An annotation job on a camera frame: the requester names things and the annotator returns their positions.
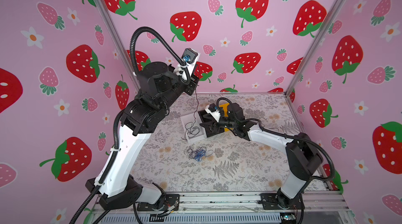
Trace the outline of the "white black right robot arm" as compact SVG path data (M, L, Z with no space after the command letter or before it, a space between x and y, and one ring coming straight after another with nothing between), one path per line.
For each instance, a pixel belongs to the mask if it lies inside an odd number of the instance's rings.
M290 173L275 196L281 209L289 209L301 201L301 194L312 180L331 181L335 166L328 153L309 136L292 136L269 130L260 119L245 118L243 109L227 98L218 98L201 111L201 124L206 131L218 134L228 129L234 136L259 142L287 155Z

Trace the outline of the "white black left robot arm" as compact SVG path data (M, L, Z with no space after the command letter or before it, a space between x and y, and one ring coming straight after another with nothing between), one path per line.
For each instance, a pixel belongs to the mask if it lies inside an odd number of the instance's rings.
M178 61L178 66L174 68L156 61L139 70L136 43L142 33L155 36ZM135 206L137 203L146 203L155 209L165 206L166 193L160 186L155 183L141 185L130 172L157 125L170 114L172 104L183 93L192 95L196 91L199 78L194 70L199 54L187 48L179 57L157 31L146 26L135 30L129 51L140 90L135 99L117 114L113 123L114 145L111 154L98 177L87 181L86 187L90 194L72 217L72 224L97 194L101 195L99 203L104 210L103 216L111 210Z

